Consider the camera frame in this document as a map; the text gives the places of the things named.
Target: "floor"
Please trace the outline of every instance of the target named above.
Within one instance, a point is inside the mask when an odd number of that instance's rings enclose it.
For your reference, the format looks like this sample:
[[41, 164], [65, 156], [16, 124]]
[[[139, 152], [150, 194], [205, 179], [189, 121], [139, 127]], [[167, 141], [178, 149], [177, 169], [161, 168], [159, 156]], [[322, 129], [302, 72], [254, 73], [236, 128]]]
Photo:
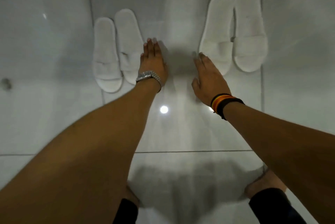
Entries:
[[[129, 174], [143, 203], [137, 223], [258, 223], [243, 189], [263, 163], [190, 86], [208, 2], [0, 0], [0, 78], [13, 86], [0, 90], [0, 187], [66, 126], [132, 88], [125, 83], [106, 94], [91, 72], [93, 21], [130, 8], [143, 38], [163, 41], [171, 74], [150, 110]], [[232, 93], [268, 114], [335, 133], [335, 1], [262, 5], [268, 58], [254, 73], [233, 65], [225, 76]], [[163, 105], [166, 114], [159, 111]], [[287, 195], [308, 224], [316, 223]]]

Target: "watch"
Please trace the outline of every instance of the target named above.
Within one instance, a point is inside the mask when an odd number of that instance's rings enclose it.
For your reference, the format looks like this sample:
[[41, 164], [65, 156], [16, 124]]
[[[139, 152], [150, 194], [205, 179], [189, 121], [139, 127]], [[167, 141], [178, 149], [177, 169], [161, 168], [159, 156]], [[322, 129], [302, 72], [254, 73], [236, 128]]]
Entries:
[[136, 83], [141, 81], [141, 80], [145, 80], [145, 79], [149, 79], [149, 78], [156, 79], [158, 81], [158, 83], [161, 85], [161, 89], [162, 89], [161, 78], [153, 70], [147, 70], [145, 72], [138, 73], [138, 76], [136, 78]]

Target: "white slipper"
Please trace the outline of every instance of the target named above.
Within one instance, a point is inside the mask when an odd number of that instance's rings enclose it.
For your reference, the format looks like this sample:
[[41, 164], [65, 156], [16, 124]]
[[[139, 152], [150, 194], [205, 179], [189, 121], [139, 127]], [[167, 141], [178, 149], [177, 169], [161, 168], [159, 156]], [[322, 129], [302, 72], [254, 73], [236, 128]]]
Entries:
[[208, 56], [222, 75], [232, 64], [230, 23], [234, 0], [211, 0], [208, 6], [205, 29], [200, 41], [199, 52]]
[[94, 24], [93, 74], [100, 88], [108, 93], [122, 86], [122, 73], [116, 51], [114, 22], [98, 18]]
[[143, 39], [135, 14], [130, 9], [122, 9], [115, 14], [118, 31], [120, 66], [124, 78], [136, 85], [140, 58], [143, 53]]
[[261, 0], [235, 0], [234, 60], [245, 72], [258, 70], [268, 53]]

